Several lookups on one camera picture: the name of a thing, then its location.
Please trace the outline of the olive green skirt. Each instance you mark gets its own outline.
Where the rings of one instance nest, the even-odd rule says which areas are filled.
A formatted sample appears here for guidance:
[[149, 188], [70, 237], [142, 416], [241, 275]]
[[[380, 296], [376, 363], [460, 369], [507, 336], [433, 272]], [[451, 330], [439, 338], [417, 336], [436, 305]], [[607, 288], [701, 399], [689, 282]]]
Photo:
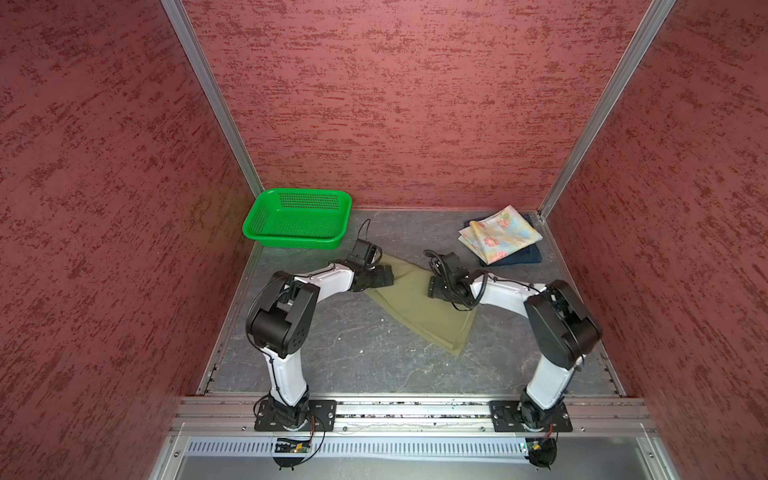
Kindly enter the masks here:
[[383, 255], [381, 263], [392, 267], [394, 284], [369, 289], [366, 294], [412, 332], [454, 356], [460, 355], [476, 312], [460, 311], [450, 302], [429, 298], [431, 271], [388, 254]]

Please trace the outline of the pastel patterned skirt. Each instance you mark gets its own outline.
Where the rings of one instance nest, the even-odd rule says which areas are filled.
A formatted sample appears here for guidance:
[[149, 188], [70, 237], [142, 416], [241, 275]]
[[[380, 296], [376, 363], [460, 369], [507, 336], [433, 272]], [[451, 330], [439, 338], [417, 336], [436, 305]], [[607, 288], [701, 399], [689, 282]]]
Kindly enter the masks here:
[[511, 206], [480, 219], [470, 221], [469, 227], [461, 229], [458, 241], [487, 264], [543, 239], [543, 236], [523, 219], [522, 214]]

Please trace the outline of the blue denim skirt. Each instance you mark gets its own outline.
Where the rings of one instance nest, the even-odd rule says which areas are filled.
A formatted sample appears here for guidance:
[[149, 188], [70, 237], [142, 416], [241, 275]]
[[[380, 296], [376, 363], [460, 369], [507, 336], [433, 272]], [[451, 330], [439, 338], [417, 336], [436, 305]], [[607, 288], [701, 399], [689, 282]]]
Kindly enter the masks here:
[[[531, 213], [523, 213], [522, 214], [523, 219], [528, 222], [529, 225], [534, 226], [534, 219], [535, 217]], [[464, 222], [464, 227], [469, 227], [470, 221], [479, 221], [481, 219], [471, 219], [466, 220]], [[537, 246], [537, 243], [534, 242], [534, 244], [531, 244], [521, 250], [518, 250], [492, 264], [487, 264], [483, 260], [479, 260], [479, 265], [482, 267], [502, 267], [502, 266], [513, 266], [513, 265], [521, 265], [521, 264], [538, 264], [542, 261], [542, 256], [540, 253], [540, 250]]]

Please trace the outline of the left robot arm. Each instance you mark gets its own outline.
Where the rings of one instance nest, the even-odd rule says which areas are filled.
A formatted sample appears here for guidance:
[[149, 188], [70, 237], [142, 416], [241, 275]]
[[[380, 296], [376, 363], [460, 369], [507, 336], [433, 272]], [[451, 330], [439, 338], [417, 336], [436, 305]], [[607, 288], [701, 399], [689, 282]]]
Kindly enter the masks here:
[[336, 294], [393, 284], [389, 265], [357, 268], [332, 263], [310, 273], [273, 274], [249, 310], [245, 333], [266, 361], [271, 382], [267, 403], [279, 425], [298, 430], [309, 420], [309, 386], [303, 376], [301, 347], [317, 304]]

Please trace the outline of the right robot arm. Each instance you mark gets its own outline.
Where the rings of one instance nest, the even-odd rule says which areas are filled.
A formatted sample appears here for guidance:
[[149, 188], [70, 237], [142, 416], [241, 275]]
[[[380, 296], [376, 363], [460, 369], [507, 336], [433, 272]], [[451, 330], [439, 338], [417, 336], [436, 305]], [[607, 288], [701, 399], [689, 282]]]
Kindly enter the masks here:
[[569, 283], [524, 283], [482, 271], [442, 274], [430, 278], [427, 296], [466, 310], [495, 306], [528, 319], [541, 357], [517, 410], [498, 419], [518, 430], [540, 432], [563, 418], [571, 379], [602, 338], [602, 328]]

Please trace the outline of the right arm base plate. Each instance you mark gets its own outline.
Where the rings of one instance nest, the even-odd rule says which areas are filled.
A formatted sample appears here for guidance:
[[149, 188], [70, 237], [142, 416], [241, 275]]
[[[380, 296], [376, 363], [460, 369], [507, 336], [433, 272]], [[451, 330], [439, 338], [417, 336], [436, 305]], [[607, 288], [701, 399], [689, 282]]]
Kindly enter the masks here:
[[570, 433], [573, 425], [563, 401], [542, 409], [532, 400], [490, 401], [490, 419], [497, 433]]

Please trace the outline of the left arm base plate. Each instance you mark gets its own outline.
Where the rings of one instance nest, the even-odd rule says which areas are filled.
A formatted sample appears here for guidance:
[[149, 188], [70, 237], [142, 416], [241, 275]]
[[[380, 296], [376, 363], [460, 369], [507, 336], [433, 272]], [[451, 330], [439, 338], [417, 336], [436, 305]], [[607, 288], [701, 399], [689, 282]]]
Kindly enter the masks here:
[[271, 397], [255, 405], [254, 430], [256, 432], [310, 432], [320, 433], [334, 429], [337, 402], [334, 400], [305, 399], [296, 406], [286, 406]]

